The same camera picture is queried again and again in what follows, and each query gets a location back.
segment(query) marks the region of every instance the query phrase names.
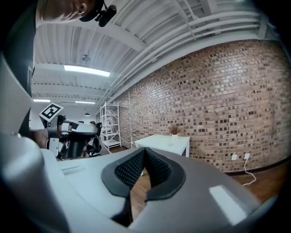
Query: wall outlet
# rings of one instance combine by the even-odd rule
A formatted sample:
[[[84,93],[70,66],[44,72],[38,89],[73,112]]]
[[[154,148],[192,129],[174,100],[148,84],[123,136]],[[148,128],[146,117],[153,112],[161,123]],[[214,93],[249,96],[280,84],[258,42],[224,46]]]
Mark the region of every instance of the wall outlet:
[[[232,156],[231,156],[231,160],[236,160],[237,159],[237,155],[236,154],[233,154]]]
[[[249,153],[245,154],[245,159],[249,159],[249,157],[250,157]]]

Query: brick wall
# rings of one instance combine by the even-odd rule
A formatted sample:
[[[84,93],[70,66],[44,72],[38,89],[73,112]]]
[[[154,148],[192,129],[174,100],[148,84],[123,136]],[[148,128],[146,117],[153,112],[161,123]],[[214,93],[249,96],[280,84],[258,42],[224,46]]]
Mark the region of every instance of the brick wall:
[[[290,93],[290,67],[279,44],[236,41],[177,59],[115,101],[126,141],[169,135],[171,123],[179,124],[179,135],[191,137],[191,158],[229,172],[243,170],[244,153],[251,154],[247,168],[290,154]]]

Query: white metal shelf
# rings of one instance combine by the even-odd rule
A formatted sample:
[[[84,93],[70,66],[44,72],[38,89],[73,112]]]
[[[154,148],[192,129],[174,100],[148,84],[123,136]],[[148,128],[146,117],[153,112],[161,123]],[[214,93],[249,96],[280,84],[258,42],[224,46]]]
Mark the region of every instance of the white metal shelf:
[[[119,104],[105,103],[100,107],[100,119],[102,122],[101,139],[110,150],[111,147],[121,146],[119,125]]]

